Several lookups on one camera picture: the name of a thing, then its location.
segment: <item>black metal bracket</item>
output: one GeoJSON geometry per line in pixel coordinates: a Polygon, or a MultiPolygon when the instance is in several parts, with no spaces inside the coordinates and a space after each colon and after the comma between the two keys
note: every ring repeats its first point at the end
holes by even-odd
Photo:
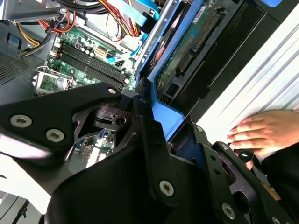
{"type": "Polygon", "coordinates": [[[175,141],[183,139],[183,144],[176,149],[176,156],[195,162],[205,171],[213,208],[220,220],[225,223],[262,224],[273,223],[277,219],[282,223],[292,223],[228,145],[216,142],[209,147],[201,127],[188,123],[183,126],[181,131],[187,133],[188,127],[192,134],[186,139],[182,135],[178,138],[180,134],[177,133],[175,141]]]}
{"type": "MultiPolygon", "coordinates": [[[[138,88],[140,94],[129,98],[113,86],[99,83],[2,106],[0,133],[18,147],[0,151],[38,165],[57,166],[68,159],[76,142],[108,128],[115,133],[114,153],[128,147],[140,149],[144,160],[143,182],[148,189],[143,195],[147,206],[155,210],[175,208],[180,191],[162,126],[154,120],[150,88],[150,81],[143,79],[138,88]],[[11,122],[16,114],[26,115],[31,124],[20,127],[11,122]],[[50,129],[59,130],[54,134],[63,138],[50,140],[47,136],[50,129]],[[161,181],[167,181],[172,188],[161,186],[161,181]],[[167,196],[161,188],[175,191],[167,196]]],[[[20,118],[17,122],[26,121],[20,118]]]]}
{"type": "Polygon", "coordinates": [[[247,198],[250,206],[249,221],[262,224],[273,223],[277,219],[281,223],[292,223],[288,215],[282,212],[281,207],[273,197],[227,144],[216,142],[212,148],[218,153],[226,172],[235,175],[235,181],[231,182],[229,186],[231,193],[235,195],[242,192],[247,198]]]}

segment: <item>hand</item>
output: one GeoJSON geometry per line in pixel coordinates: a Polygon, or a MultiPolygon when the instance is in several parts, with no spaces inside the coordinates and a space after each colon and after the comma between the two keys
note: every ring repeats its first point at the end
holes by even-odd
{"type": "Polygon", "coordinates": [[[232,149],[254,149],[262,156],[299,142],[299,113],[264,112],[245,119],[227,136],[232,149]]]}

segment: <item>motherboard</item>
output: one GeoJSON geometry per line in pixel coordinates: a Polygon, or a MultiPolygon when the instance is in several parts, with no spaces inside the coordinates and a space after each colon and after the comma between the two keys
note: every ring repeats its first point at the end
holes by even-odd
{"type": "MultiPolygon", "coordinates": [[[[55,38],[45,65],[36,69],[37,75],[33,77],[36,94],[50,94],[99,82],[109,83],[120,91],[134,90],[134,60],[107,61],[126,53],[79,28],[61,33],[55,38]]],[[[113,147],[114,132],[103,129],[99,135],[78,142],[74,153],[87,157],[88,167],[109,156],[113,147]]]]}
{"type": "Polygon", "coordinates": [[[133,59],[109,63],[111,57],[121,52],[103,40],[93,38],[85,31],[73,28],[56,37],[43,72],[47,75],[36,77],[37,95],[67,90],[84,85],[106,82],[117,89],[135,88],[133,59]],[[65,85],[65,78],[70,79],[65,85]]]}

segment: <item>ventilation grille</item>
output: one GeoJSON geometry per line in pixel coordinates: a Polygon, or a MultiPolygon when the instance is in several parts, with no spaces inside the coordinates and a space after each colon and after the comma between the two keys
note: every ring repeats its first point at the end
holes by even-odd
{"type": "Polygon", "coordinates": [[[27,64],[0,52],[0,82],[27,67],[27,64]]]}

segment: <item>circuit board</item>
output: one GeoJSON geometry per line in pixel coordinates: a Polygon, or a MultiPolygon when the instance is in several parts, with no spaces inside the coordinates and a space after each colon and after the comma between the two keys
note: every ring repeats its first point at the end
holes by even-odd
{"type": "MultiPolygon", "coordinates": [[[[120,74],[123,74],[124,85],[119,88],[120,90],[133,90],[135,88],[135,77],[133,75],[133,60],[128,59],[125,61],[119,61],[115,63],[107,62],[108,58],[116,57],[126,52],[121,52],[117,50],[114,46],[111,46],[105,43],[104,41],[92,38],[86,32],[80,31],[77,28],[73,28],[71,31],[63,33],[56,38],[55,44],[52,49],[52,55],[50,55],[48,59],[47,66],[51,70],[73,77],[78,83],[75,87],[90,85],[99,82],[107,82],[107,80],[98,78],[96,75],[92,75],[92,73],[84,69],[78,69],[78,67],[65,63],[58,57],[54,56],[53,53],[56,52],[58,47],[62,44],[67,44],[80,54],[86,55],[90,57],[92,60],[95,60],[96,62],[98,61],[99,63],[110,68],[111,70],[118,71],[120,74]]],[[[60,88],[58,88],[57,86],[55,86],[54,83],[52,83],[51,79],[44,79],[43,82],[45,83],[42,83],[42,86],[51,87],[50,90],[52,92],[61,91],[60,88]]]]}
{"type": "Polygon", "coordinates": [[[58,92],[63,90],[63,78],[55,78],[50,76],[44,76],[43,82],[41,83],[41,88],[44,90],[52,90],[54,92],[58,92]]]}
{"type": "MultiPolygon", "coordinates": [[[[63,42],[68,43],[76,49],[82,50],[84,48],[85,52],[94,52],[94,57],[106,62],[107,57],[119,56],[126,52],[121,52],[116,48],[106,44],[105,42],[100,42],[90,37],[88,34],[80,31],[77,28],[73,28],[71,31],[61,34],[59,37],[63,42]]],[[[122,63],[116,62],[107,65],[114,67],[115,69],[121,71],[125,70],[127,75],[133,74],[133,63],[134,61],[129,59],[122,63]]]]}
{"type": "Polygon", "coordinates": [[[219,2],[222,1],[208,0],[203,3],[193,23],[156,78],[158,92],[163,88],[165,83],[169,82],[177,73],[184,72],[192,60],[194,53],[200,50],[202,43],[219,18],[219,15],[215,11],[219,2]]]}
{"type": "Polygon", "coordinates": [[[50,60],[48,66],[50,69],[57,70],[63,74],[74,77],[80,85],[90,85],[99,83],[100,80],[85,74],[84,72],[79,71],[78,69],[73,68],[72,66],[60,61],[60,60],[50,60]]]}

